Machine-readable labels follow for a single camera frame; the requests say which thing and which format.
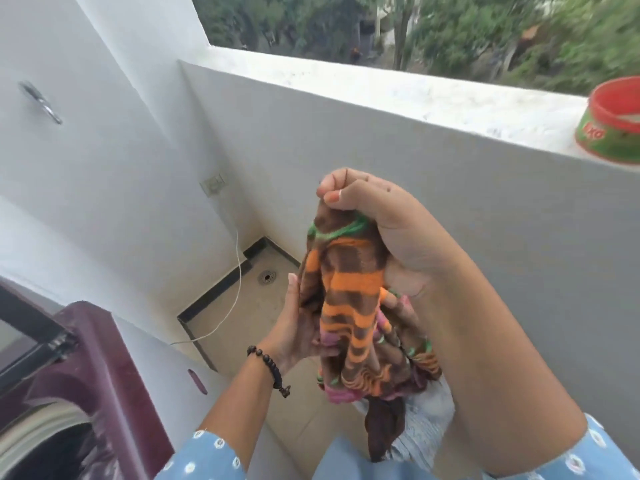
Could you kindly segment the brown orange striped cloth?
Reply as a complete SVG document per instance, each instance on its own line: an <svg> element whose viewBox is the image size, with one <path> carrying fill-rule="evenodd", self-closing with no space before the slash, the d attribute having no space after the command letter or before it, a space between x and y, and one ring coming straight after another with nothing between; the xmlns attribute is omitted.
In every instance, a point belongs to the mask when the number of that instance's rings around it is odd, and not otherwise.
<svg viewBox="0 0 640 480"><path fill-rule="evenodd" d="M323 349L317 384L333 404L366 400L370 459L379 462L405 428L404 398L442 375L408 297L386 286L390 253L373 220L320 201L300 265L300 318Z"/></svg>

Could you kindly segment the red green round tub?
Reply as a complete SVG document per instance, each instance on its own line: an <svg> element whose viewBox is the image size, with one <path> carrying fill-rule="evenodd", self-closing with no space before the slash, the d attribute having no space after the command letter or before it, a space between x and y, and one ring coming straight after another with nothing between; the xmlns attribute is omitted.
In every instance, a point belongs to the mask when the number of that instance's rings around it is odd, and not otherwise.
<svg viewBox="0 0 640 480"><path fill-rule="evenodd" d="M574 140L601 159L640 166L640 75L608 80L594 88Z"/></svg>

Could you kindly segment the maroon white washing machine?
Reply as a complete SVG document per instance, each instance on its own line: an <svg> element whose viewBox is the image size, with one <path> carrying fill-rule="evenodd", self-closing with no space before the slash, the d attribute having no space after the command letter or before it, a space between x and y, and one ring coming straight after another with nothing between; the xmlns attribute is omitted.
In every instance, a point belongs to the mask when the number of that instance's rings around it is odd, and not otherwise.
<svg viewBox="0 0 640 480"><path fill-rule="evenodd" d="M154 480L230 380L111 312L0 278L0 480Z"/></svg>

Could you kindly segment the person's right forearm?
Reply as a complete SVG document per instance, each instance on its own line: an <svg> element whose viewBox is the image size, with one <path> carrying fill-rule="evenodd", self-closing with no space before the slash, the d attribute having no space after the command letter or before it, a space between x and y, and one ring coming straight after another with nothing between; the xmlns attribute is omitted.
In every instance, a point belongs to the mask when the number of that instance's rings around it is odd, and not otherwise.
<svg viewBox="0 0 640 480"><path fill-rule="evenodd" d="M480 466L495 477L555 460L588 421L468 256L436 274L388 265L421 320Z"/></svg>

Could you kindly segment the blue dotted shirt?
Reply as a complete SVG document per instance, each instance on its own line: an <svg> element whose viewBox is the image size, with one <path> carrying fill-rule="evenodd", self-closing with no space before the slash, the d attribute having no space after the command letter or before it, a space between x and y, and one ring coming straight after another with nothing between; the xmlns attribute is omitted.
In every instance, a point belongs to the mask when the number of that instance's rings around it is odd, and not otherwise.
<svg viewBox="0 0 640 480"><path fill-rule="evenodd" d="M555 460L533 470L482 480L640 480L640 470L622 453L601 423L586 414L582 439ZM247 480L235 451L224 439L196 431L165 464L154 480ZM346 439L330 445L312 480L440 480L409 462L372 463Z"/></svg>

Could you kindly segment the person's right hand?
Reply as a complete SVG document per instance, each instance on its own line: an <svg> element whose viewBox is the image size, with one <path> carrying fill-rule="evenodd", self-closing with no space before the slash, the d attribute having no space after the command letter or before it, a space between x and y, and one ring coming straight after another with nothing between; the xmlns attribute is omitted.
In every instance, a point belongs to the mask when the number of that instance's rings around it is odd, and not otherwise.
<svg viewBox="0 0 640 480"><path fill-rule="evenodd" d="M385 272L391 288L411 298L416 308L437 320L465 320L473 303L460 287L457 268L460 247L431 213L411 193L372 174L341 168L325 176L317 195L343 189L364 180L380 188L375 213L361 213L376 226L391 261Z"/></svg>

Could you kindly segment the metal wall hook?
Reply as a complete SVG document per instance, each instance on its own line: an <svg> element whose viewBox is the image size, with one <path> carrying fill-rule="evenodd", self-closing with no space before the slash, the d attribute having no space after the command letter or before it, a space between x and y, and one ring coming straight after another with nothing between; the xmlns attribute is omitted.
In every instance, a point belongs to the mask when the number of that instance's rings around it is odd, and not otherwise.
<svg viewBox="0 0 640 480"><path fill-rule="evenodd" d="M44 97L42 92L37 89L29 81L20 81L19 83L23 92L30 97L37 106L57 125L62 125L63 121L59 115L53 110L49 101Z"/></svg>

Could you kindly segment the person's left forearm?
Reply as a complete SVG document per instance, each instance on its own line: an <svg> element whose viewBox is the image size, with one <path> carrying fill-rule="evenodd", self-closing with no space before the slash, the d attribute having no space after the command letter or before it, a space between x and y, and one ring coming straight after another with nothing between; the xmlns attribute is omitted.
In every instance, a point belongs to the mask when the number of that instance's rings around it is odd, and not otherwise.
<svg viewBox="0 0 640 480"><path fill-rule="evenodd" d="M290 395L283 376L257 346L249 354L229 387L205 416L199 430L215 434L233 449L240 465L250 466L274 391Z"/></svg>

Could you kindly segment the person's left hand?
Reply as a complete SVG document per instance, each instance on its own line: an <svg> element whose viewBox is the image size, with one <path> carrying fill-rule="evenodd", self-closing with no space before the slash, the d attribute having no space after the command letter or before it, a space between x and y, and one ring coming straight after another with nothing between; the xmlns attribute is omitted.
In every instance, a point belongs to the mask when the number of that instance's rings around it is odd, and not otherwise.
<svg viewBox="0 0 640 480"><path fill-rule="evenodd" d="M287 314L287 290L284 306L274 327L257 345L263 355L268 355L281 376L286 375L301 360L309 357L333 357L340 355L338 346L321 344L319 330L311 319Z"/></svg>

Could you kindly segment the green trees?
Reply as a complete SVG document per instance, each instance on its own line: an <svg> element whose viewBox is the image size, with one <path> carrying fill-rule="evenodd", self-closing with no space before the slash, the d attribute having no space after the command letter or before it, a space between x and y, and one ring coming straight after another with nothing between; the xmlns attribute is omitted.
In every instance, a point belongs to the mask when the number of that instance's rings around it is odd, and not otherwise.
<svg viewBox="0 0 640 480"><path fill-rule="evenodd" d="M640 0L192 0L215 47L587 96L640 77Z"/></svg>

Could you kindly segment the white wall socket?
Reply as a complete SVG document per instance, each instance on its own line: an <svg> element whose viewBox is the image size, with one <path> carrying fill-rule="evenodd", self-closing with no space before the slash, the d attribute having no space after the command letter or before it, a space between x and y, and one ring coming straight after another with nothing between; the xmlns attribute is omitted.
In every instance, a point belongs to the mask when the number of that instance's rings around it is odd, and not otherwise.
<svg viewBox="0 0 640 480"><path fill-rule="evenodd" d="M222 173L217 173L200 182L200 187L208 198L219 194L226 185L227 181Z"/></svg>

